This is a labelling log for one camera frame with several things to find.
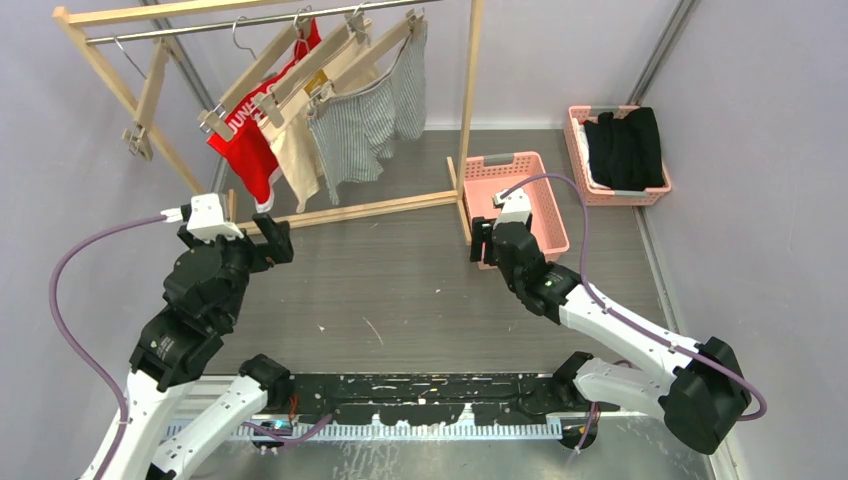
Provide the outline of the red underwear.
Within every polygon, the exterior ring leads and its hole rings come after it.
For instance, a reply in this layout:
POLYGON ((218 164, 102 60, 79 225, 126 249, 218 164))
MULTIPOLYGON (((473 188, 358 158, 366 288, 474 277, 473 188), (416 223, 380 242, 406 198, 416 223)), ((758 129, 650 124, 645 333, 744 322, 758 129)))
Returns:
POLYGON ((321 34, 314 19, 310 19, 311 33, 297 41, 274 64, 262 83, 254 88, 237 107, 227 115, 226 123, 234 130, 227 141, 217 133, 211 133, 206 143, 223 157, 232 171, 241 179, 253 197, 258 212, 267 212, 274 203, 274 183, 282 176, 274 154, 260 131, 258 122, 264 113, 256 107, 257 96, 265 95, 269 87, 279 81, 286 72, 304 58, 321 42, 321 34))

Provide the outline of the wooden hanger of beige underwear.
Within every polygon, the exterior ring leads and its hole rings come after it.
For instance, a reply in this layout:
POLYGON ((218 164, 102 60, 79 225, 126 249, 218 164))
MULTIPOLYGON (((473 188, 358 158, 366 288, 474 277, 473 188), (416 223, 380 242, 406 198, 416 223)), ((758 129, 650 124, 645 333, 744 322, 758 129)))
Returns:
POLYGON ((256 107, 275 127, 281 127, 285 122, 279 104, 285 105, 293 94, 304 88, 310 79, 348 44, 354 40, 362 43, 368 39, 363 8, 364 6, 357 6, 352 13, 347 13, 342 25, 323 37, 314 49, 289 69, 279 81, 272 84, 265 95, 255 101, 256 107))

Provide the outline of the beige underwear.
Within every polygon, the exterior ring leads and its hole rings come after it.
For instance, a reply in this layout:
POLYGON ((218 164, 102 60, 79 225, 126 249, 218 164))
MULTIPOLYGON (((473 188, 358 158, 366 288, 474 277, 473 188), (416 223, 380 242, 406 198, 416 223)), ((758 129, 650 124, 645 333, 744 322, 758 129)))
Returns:
POLYGON ((367 47, 366 41, 358 43, 354 40, 316 73, 304 88, 293 94, 285 105, 279 104, 280 113, 285 118, 283 126, 275 127, 269 119, 259 122, 260 131, 296 198, 298 214, 305 211, 308 200, 319 192, 319 179, 323 175, 317 147, 306 124, 311 92, 338 75, 367 47))

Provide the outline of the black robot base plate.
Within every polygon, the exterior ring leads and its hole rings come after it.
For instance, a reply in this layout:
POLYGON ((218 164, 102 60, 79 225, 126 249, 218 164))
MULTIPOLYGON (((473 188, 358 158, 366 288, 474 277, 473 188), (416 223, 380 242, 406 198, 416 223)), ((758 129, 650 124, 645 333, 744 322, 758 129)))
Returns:
POLYGON ((586 412, 550 374, 262 374, 262 411, 313 423, 456 424, 469 409, 476 426, 534 425, 557 413, 586 412))

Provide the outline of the wooden hanger of red underwear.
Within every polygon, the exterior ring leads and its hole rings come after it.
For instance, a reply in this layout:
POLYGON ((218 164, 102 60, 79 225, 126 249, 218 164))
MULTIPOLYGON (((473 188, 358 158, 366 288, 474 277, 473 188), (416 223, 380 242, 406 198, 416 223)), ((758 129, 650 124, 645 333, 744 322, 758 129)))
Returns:
POLYGON ((255 56, 253 62, 224 91, 211 110, 198 115, 199 128, 204 134, 217 133, 224 140, 231 140, 234 130, 226 123, 231 113, 254 88, 259 86, 274 64, 297 41, 311 33, 310 20, 301 16, 280 32, 255 56))

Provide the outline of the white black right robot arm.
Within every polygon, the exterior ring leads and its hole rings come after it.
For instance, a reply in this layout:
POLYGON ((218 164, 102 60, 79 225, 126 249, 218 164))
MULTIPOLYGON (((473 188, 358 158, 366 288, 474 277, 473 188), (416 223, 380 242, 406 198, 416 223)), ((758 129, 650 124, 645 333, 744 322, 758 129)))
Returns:
POLYGON ((579 273, 546 260, 522 222, 476 217, 471 238, 471 260, 496 267, 529 312, 588 335, 629 362, 572 354, 554 374, 562 407, 577 411, 596 402, 647 414, 705 455, 742 419, 752 394, 740 383, 744 375, 729 344, 683 337, 621 307, 579 273))

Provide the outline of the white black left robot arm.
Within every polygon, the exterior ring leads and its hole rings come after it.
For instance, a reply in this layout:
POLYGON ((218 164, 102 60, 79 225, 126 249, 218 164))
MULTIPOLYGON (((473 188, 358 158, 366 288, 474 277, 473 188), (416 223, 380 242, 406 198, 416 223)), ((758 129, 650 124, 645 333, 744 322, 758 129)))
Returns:
POLYGON ((142 329, 130 357, 124 405, 83 476, 86 479, 187 479, 242 423, 285 409, 290 371, 264 354, 245 361, 235 380, 177 434, 167 427, 209 361, 233 332, 251 274, 294 258, 288 222, 256 214, 264 236, 217 233, 204 242, 181 227, 188 249, 164 281, 165 307, 142 329))

